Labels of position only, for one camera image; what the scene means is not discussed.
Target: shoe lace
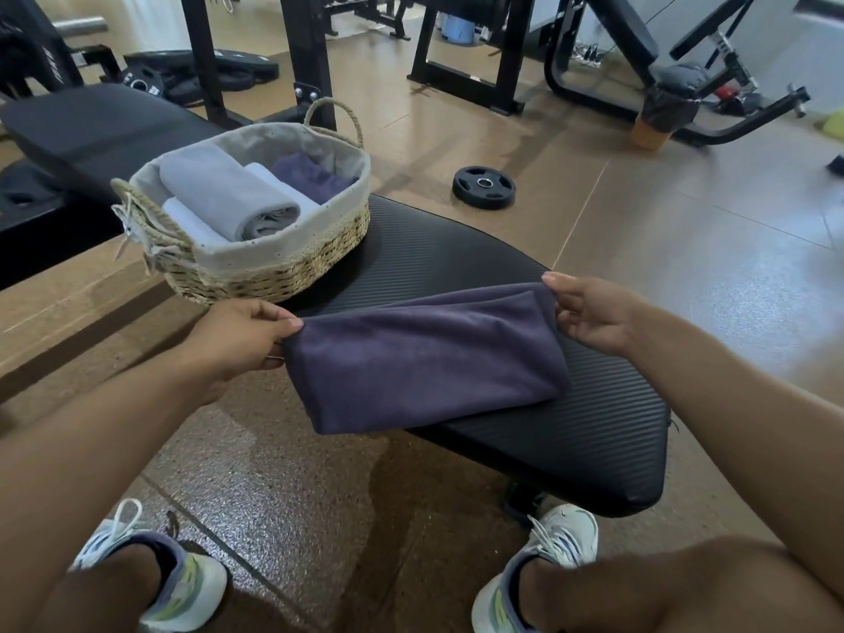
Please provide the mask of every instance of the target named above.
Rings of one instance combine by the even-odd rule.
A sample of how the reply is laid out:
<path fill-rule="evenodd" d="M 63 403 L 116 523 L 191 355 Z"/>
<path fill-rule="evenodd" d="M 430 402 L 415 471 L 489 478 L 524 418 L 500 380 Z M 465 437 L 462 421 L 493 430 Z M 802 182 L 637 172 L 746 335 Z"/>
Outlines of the shoe lace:
<path fill-rule="evenodd" d="M 135 507 L 135 515 L 132 519 L 128 522 L 123 522 L 121 517 L 123 515 L 123 511 L 126 509 L 127 506 L 132 505 Z M 85 563 L 92 558 L 96 559 L 99 557 L 100 552 L 103 549 L 107 549 L 108 547 L 112 546 L 115 542 L 123 538 L 128 533 L 132 532 L 132 529 L 138 525 L 138 522 L 141 520 L 141 513 L 143 511 L 143 505 L 140 503 L 139 500 L 135 500 L 134 498 L 127 498 L 126 500 L 121 501 L 119 505 L 117 505 L 117 511 L 115 511 L 114 519 L 111 521 L 111 528 L 107 531 L 96 533 L 84 546 L 82 551 L 76 557 L 76 561 L 74 562 L 74 567 L 85 567 Z"/>
<path fill-rule="evenodd" d="M 539 540 L 537 550 L 541 557 L 561 566 L 580 566 L 583 549 L 575 537 L 564 528 L 548 531 L 542 522 L 533 516 L 527 516 L 533 524 L 533 534 Z"/>

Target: weight bench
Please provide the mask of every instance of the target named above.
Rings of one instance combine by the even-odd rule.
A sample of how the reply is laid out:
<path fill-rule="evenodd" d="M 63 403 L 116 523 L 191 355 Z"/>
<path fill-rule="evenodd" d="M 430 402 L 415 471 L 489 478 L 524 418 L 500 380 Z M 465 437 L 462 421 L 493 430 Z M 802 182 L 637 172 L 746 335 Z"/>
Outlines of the weight bench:
<path fill-rule="evenodd" d="M 4 107 L 0 119 L 34 163 L 109 201 L 116 200 L 113 177 L 128 180 L 151 158 L 222 131 L 186 109 L 117 84 L 27 98 Z M 533 281 L 545 270 L 459 222 L 378 196 L 370 207 L 369 233 L 360 246 L 285 306 L 309 316 Z M 562 346 L 573 381 L 566 397 L 412 432 L 522 483 L 508 504 L 522 518 L 533 512 L 540 491 L 609 517 L 648 508 L 662 494 L 668 406 L 627 361 L 567 338 Z"/>
<path fill-rule="evenodd" d="M 671 49 L 671 57 L 679 60 L 688 55 L 703 40 L 710 38 L 723 59 L 724 67 L 720 73 L 714 76 L 698 73 L 699 79 L 692 85 L 695 90 L 692 98 L 704 99 L 733 80 L 745 92 L 755 91 L 758 88 L 753 76 L 719 28 L 733 15 L 741 12 L 749 2 L 750 0 L 726 0 Z M 545 55 L 545 80 L 555 94 L 576 104 L 585 105 L 630 122 L 635 121 L 639 115 L 640 106 L 628 105 L 615 98 L 597 94 L 591 89 L 577 87 L 563 81 L 563 75 L 569 68 L 569 60 L 575 47 L 577 31 L 586 5 L 594 11 L 597 19 L 604 25 L 618 50 L 639 76 L 645 89 L 655 84 L 670 88 L 682 77 L 689 79 L 693 70 L 687 65 L 655 65 L 659 58 L 659 47 L 645 22 L 628 0 L 561 0 L 562 13 L 554 23 Z M 692 124 L 676 131 L 674 137 L 695 146 L 732 142 L 784 116 L 789 111 L 794 111 L 798 117 L 805 116 L 804 104 L 809 99 L 805 87 L 795 89 L 789 85 L 788 95 L 733 126 L 714 131 Z"/>

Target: gym floor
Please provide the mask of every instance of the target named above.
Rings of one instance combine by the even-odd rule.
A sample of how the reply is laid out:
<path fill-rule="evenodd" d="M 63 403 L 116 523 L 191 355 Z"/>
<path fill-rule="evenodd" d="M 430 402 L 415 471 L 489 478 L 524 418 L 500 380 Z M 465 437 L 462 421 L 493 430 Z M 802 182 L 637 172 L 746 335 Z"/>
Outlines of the gym floor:
<path fill-rule="evenodd" d="M 185 45 L 178 0 L 39 3 L 55 19 L 106 16 L 111 32 L 87 40 L 118 53 Z M 280 53 L 280 81 L 228 95 L 229 106 L 259 117 L 291 105 L 278 1 L 244 0 L 232 16 L 210 10 L 217 46 Z M 367 28 L 337 21 L 346 33 Z M 407 28 L 414 33 L 418 21 Z M 536 62 L 522 71 L 524 114 L 503 118 L 409 83 L 414 49 L 415 40 L 374 30 L 329 45 L 334 94 L 364 126 L 374 192 L 466 222 L 556 270 L 633 287 L 767 371 L 844 404 L 844 184 L 824 169 L 839 142 L 784 119 L 723 147 L 670 142 L 657 155 L 638 153 L 628 125 L 554 97 Z M 483 46 L 435 44 L 432 57 L 488 78 L 498 62 Z M 14 145 L 3 147 L 4 159 L 15 158 Z M 481 212 L 457 202 L 451 178 L 468 164 L 513 177 L 516 205 Z M 59 284 L 88 288 L 113 247 L 9 289 L 17 314 L 27 302 L 34 312 L 52 306 Z M 94 313 L 102 292 L 91 287 Z M 0 425 L 43 415 L 198 313 L 166 294 L 144 301 L 140 314 L 121 313 L 113 334 L 8 399 Z M 0 329 L 9 331 L 4 316 L 14 313 L 0 308 Z M 20 335 L 5 332 L 4 341 Z M 682 424 L 669 439 L 662 501 L 601 521 L 602 555 L 725 532 L 770 537 Z M 500 474 L 404 433 L 316 436 L 275 372 L 240 379 L 190 418 L 127 495 L 143 501 L 153 524 L 172 511 L 182 538 L 231 569 L 236 590 L 209 629 L 404 633 L 471 629 L 474 595 L 525 538 L 499 509 L 505 486 Z"/>

